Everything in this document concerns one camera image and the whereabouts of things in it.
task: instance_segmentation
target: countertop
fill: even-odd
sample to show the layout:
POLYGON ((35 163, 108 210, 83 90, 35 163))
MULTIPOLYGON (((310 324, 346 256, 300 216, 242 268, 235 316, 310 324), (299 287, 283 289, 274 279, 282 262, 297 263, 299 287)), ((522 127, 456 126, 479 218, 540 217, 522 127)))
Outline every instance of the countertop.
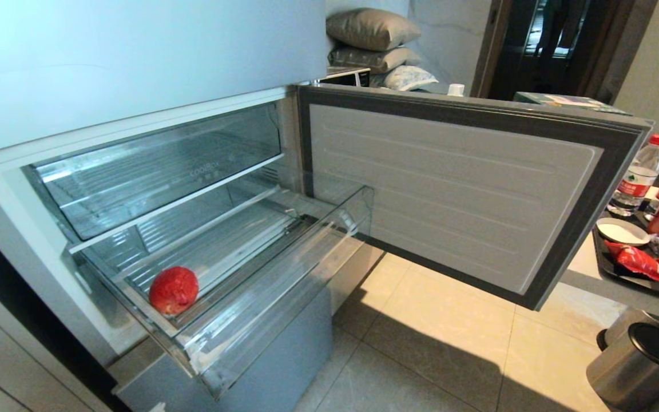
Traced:
POLYGON ((561 282, 659 316, 658 297, 626 287, 606 276, 602 277, 597 266, 594 237, 591 233, 576 252, 561 282))

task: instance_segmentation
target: doorway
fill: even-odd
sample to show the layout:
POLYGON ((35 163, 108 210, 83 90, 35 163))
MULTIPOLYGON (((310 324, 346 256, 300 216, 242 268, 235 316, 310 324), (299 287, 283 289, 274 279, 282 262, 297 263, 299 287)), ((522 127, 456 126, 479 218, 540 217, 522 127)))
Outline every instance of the doorway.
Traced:
POLYGON ((515 92, 614 101, 656 0, 496 0, 473 96, 515 92))

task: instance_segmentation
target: stainless steel trash can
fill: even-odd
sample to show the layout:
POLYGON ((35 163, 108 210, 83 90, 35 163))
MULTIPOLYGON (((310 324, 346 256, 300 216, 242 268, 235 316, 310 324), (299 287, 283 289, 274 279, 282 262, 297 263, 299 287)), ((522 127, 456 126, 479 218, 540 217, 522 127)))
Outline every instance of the stainless steel trash can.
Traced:
POLYGON ((659 328, 659 316, 651 315, 644 310, 626 308, 622 315, 612 323, 612 326, 604 332, 604 347, 609 346, 620 336, 627 333, 627 329, 633 323, 649 323, 659 328))
POLYGON ((604 402, 624 412, 643 409, 659 397, 659 328, 633 323, 586 368, 604 402))

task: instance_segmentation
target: red bottle cap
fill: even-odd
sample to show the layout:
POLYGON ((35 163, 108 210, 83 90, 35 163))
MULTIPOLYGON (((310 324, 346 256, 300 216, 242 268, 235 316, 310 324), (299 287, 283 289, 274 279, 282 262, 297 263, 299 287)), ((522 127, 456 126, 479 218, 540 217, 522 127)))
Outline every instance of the red bottle cap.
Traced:
POLYGON ((650 144, 654 144, 655 146, 659 146, 659 134, 653 134, 650 137, 650 144))

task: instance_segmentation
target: white refrigerator door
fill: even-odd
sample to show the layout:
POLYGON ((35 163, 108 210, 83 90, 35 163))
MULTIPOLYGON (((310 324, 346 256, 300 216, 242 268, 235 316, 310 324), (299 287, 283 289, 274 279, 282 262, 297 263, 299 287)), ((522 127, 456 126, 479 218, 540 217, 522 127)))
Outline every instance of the white refrigerator door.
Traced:
POLYGON ((299 104, 304 169, 375 188, 369 243, 527 308, 546 300, 651 130, 347 86, 302 86, 299 104))
POLYGON ((322 78, 324 13, 322 0, 0 0, 0 148, 322 78))

